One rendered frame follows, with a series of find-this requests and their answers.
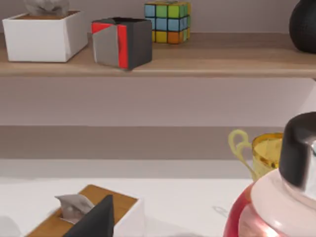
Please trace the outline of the multicoloured puzzle cube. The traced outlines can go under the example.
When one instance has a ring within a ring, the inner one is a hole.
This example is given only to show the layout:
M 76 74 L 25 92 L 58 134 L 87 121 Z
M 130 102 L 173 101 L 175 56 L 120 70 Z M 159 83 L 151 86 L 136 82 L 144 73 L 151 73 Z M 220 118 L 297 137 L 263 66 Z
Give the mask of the multicoloured puzzle cube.
M 144 16 L 152 22 L 152 41 L 180 44 L 190 38 L 191 3 L 160 0 L 144 4 Z

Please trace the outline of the gold trophy cup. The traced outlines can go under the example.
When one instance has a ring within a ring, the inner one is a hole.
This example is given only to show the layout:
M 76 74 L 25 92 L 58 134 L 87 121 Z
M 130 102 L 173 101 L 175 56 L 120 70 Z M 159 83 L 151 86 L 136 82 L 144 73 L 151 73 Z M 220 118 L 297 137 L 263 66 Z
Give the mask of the gold trophy cup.
M 265 133 L 257 136 L 249 142 L 245 131 L 236 129 L 228 135 L 228 144 L 232 153 L 249 170 L 253 181 L 278 168 L 283 134 Z M 252 165 L 249 165 L 243 157 L 243 149 L 252 150 Z

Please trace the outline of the white tissue box wooden lid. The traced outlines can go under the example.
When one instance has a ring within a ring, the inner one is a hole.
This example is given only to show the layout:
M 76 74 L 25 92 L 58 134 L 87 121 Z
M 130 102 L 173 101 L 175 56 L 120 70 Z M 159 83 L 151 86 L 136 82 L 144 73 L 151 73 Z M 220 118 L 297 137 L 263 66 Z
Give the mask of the white tissue box wooden lid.
M 139 197 L 87 185 L 76 197 L 94 204 L 77 214 L 74 224 L 64 219 L 62 204 L 26 237 L 146 237 L 144 201 Z
M 80 10 L 70 10 L 65 17 L 23 13 L 3 19 L 2 25 L 11 62 L 67 62 L 88 44 Z

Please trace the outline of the wooden shelf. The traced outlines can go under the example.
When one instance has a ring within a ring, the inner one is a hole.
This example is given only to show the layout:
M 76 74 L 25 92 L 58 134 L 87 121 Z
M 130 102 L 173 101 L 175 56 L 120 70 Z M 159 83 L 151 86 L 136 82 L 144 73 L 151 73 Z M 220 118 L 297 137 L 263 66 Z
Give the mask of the wooden shelf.
M 316 79 L 316 55 L 281 33 L 192 33 L 183 44 L 154 44 L 151 63 L 131 72 L 96 64 L 89 45 L 66 63 L 10 63 L 0 33 L 0 77 L 206 77 Z

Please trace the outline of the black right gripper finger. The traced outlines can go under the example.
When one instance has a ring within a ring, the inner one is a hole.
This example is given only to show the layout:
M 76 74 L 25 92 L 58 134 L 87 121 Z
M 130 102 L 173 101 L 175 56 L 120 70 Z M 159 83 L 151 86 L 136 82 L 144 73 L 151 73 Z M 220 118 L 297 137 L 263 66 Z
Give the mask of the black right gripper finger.
M 114 225 L 113 196 L 107 195 L 63 237 L 113 237 Z

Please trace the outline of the black round object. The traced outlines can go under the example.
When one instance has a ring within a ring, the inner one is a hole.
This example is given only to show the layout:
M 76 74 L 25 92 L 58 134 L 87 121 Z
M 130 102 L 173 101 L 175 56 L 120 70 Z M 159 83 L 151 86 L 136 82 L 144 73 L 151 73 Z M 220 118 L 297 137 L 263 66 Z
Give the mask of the black round object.
M 300 0 L 289 19 L 289 35 L 302 52 L 316 54 L 316 0 Z

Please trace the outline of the dark grey red box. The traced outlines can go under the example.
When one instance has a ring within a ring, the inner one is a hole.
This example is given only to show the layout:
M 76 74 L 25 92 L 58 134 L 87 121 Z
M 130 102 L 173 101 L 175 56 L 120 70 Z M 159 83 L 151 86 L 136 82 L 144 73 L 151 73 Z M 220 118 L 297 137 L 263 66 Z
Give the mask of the dark grey red box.
M 152 23 L 146 19 L 112 17 L 91 22 L 94 61 L 133 70 L 152 61 Z

